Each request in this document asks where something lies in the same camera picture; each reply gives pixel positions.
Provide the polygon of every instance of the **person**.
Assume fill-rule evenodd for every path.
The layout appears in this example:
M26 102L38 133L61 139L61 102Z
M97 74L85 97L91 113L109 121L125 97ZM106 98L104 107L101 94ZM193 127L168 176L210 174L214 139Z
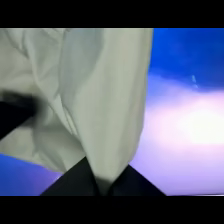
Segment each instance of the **person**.
M37 122L0 152L66 172L85 156L112 183L143 126L151 28L1 28L0 90L38 97Z

